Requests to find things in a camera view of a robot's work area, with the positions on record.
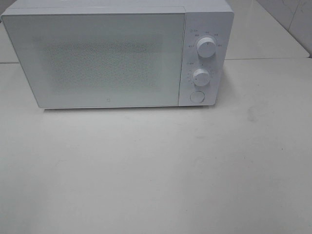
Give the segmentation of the upper white power knob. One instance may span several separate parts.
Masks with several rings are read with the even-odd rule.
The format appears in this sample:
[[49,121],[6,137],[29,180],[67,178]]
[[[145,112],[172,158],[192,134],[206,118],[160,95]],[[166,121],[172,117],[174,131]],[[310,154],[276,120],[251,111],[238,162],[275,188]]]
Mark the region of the upper white power knob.
[[196,50],[200,57],[209,58],[216,52],[216,39],[212,36],[206,35],[198,40],[196,43]]

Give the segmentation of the white timer knob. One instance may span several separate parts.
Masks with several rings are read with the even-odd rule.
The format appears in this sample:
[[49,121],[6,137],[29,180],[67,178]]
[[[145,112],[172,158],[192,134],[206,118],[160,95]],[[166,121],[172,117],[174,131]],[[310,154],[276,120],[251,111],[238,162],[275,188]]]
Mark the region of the white timer knob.
[[197,69],[193,73],[193,83],[196,86],[203,87],[209,84],[211,75],[206,69]]

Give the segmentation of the white microwave oven body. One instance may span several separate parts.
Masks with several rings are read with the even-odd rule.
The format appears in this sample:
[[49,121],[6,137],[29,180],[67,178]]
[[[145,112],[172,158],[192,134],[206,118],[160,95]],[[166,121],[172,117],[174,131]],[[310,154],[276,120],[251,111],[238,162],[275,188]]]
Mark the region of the white microwave oven body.
[[[33,15],[122,15],[184,14],[184,36],[178,104],[176,106],[214,105],[222,75],[234,13],[224,0],[18,0],[4,16]],[[202,58],[196,50],[198,40],[206,35],[216,39],[216,52]],[[193,83],[193,73],[206,69],[211,75],[208,85]],[[202,103],[190,100],[193,92],[202,91]]]

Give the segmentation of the white microwave door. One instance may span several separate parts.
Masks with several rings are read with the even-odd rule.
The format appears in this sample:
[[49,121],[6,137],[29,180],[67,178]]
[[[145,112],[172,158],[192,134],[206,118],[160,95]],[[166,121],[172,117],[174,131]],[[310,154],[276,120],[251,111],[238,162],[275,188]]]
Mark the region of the white microwave door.
[[184,14],[2,20],[40,108],[178,104]]

